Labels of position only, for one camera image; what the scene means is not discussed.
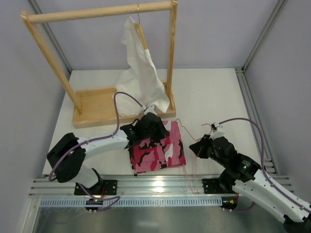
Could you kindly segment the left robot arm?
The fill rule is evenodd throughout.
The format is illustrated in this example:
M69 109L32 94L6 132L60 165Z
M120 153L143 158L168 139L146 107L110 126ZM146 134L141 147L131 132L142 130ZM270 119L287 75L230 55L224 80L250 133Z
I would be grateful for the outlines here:
M67 133L47 154L52 168L49 181L74 182L88 190L97 189L103 180L96 169L84 165L85 160L111 150L136 146L145 139L159 142L169 135L161 118L153 113L117 128L112 134L96 138L78 138L74 133Z

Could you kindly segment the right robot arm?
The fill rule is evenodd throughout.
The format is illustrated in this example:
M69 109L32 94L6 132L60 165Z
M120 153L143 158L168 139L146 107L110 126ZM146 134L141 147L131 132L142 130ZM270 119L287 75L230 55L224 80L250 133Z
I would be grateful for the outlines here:
M189 148L197 157L210 158L224 167L218 178L223 191L247 197L280 221L288 233L311 231L310 203L277 183L253 159L238 153L225 137L204 135Z

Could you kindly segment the pink wire hanger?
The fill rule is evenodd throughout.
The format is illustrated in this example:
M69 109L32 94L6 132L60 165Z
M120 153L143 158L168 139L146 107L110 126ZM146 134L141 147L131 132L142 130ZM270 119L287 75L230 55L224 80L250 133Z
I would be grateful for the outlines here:
M187 134L191 137L191 139L192 139L194 142L199 142L199 141L201 140L201 138L195 139L195 138L191 135L191 133L188 131L188 129L187 129L185 126L183 126L183 124L182 124L182 122L181 122L181 120L180 120L179 118L177 118L176 121L179 123L180 127L183 128L183 129L187 132ZM197 188L197 182L198 182L198 180L197 180L197 178L196 178L196 174L197 174L197 156L196 156L196 155L195 155L195 156L190 155L190 151L189 151L188 158L190 159L191 164L194 165L194 172L193 172L193 174L192 174L192 177L193 177L194 180L195 180L194 186L191 185L191 181L190 181L190 179L189 179L186 166L183 165L182 168L183 168L184 174L185 174L185 176L186 176L186 178L187 178L187 180L188 180L189 187L190 187L190 190L191 190L192 194L198 195L198 194L199 194L199 190L198 190L198 188Z

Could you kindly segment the pink camouflage trousers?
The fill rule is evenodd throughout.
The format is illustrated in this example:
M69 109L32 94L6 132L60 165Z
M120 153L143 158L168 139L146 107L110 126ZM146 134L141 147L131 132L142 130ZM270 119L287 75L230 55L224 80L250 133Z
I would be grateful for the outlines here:
M136 175L186 165L177 121L164 121L163 124L170 133L169 136L159 142L145 139L139 145L129 148L132 170Z

